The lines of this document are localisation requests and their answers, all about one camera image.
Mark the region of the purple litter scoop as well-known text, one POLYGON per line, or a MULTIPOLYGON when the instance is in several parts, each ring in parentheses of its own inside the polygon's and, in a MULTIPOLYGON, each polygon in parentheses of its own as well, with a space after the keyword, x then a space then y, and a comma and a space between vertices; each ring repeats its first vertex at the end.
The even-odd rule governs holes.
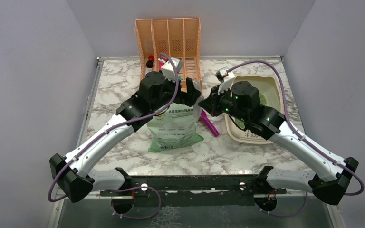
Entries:
POLYGON ((218 132, 216 127, 212 124, 212 122, 209 120, 204 110, 202 110, 200 113, 199 121, 207 127, 207 129, 214 137, 219 137, 220 133, 218 132))

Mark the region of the green litter bag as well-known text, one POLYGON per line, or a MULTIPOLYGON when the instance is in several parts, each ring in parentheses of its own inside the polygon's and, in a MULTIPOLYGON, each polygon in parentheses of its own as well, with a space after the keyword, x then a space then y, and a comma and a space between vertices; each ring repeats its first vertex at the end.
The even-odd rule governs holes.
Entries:
POLYGON ((161 115, 147 123, 153 135, 149 152, 162 152, 192 146, 203 141, 196 132, 197 121, 193 118, 193 107, 172 104, 161 115))

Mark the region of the beige litter box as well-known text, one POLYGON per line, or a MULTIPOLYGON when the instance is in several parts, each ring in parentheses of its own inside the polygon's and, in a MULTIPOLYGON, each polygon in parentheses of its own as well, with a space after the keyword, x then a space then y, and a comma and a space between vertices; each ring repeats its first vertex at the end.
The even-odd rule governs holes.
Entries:
MULTIPOLYGON (((237 76, 234 83, 247 81, 256 87, 259 91, 260 102, 262 105, 273 107, 284 112, 282 92, 280 89, 280 84, 277 79, 272 75, 262 76, 262 75, 246 75, 237 76)), ((238 119, 231 120, 227 114, 224 115, 225 125, 227 128, 227 133, 230 138, 236 142, 252 145, 268 145, 272 144, 271 141, 267 141, 260 136, 253 134, 251 131, 242 131, 244 127, 242 121, 238 119)))

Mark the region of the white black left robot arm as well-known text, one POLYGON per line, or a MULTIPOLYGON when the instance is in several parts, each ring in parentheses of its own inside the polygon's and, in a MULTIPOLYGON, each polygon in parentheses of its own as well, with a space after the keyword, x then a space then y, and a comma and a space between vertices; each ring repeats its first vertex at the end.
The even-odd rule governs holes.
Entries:
POLYGON ((65 156, 53 155, 50 168, 53 179, 71 202, 79 202, 92 191, 114 190, 125 195, 130 190, 130 177, 121 168, 97 171, 93 167, 123 139, 145 126, 154 112, 171 100, 192 107, 201 96, 200 84, 186 79, 186 91, 180 81, 171 81, 160 72, 148 73, 139 89, 122 102, 116 114, 85 141, 65 156))

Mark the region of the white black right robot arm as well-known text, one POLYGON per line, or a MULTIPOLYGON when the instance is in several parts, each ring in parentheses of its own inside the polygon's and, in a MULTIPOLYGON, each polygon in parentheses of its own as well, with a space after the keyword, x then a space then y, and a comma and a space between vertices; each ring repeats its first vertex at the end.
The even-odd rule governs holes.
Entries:
POLYGON ((211 116, 225 113, 244 123, 244 130, 269 140, 303 161, 310 171, 263 168, 255 180, 261 193, 272 189, 310 192, 326 204, 338 205, 345 196, 358 161, 334 155, 287 121, 277 109, 262 105, 259 90, 248 81, 233 84, 222 92, 219 86, 199 106, 211 116))

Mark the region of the red and black stamp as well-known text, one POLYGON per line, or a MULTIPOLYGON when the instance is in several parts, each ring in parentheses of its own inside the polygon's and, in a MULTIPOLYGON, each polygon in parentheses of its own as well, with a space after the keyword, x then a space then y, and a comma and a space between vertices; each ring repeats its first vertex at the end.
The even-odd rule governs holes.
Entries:
POLYGON ((154 67, 154 56, 153 55, 150 55, 148 57, 148 60, 145 64, 146 68, 149 68, 149 69, 152 69, 154 67))

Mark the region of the orange plastic file organizer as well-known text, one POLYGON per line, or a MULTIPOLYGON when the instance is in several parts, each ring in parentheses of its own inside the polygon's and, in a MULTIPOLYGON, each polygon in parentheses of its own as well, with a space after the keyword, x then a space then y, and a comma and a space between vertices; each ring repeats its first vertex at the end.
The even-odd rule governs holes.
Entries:
POLYGON ((179 72, 181 87, 186 91, 186 78, 199 80, 201 23, 199 18, 137 19, 135 36, 141 64, 140 79, 149 71, 159 71, 159 55, 165 53, 182 60, 179 72), (154 67, 146 68, 150 55, 154 56, 154 67))

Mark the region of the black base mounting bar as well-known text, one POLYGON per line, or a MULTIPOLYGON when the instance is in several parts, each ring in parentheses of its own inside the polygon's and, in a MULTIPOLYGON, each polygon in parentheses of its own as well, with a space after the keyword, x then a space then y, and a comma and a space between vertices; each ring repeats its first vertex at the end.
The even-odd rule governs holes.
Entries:
POLYGON ((255 195, 271 192, 265 181, 266 171, 244 175, 130 176, 123 169, 91 171, 80 177, 67 171, 58 185, 71 202, 79 202, 90 192, 109 198, 117 212, 132 207, 253 206, 255 195))

